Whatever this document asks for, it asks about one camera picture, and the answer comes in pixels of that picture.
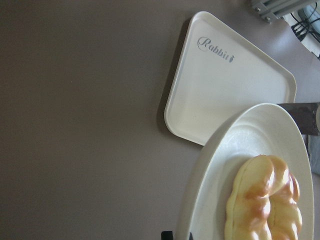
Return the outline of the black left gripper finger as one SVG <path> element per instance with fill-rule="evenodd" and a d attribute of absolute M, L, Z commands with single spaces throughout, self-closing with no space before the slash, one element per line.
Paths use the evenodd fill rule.
<path fill-rule="evenodd" d="M 174 234 L 172 231 L 166 230 L 161 232 L 161 240 L 174 240 Z"/>

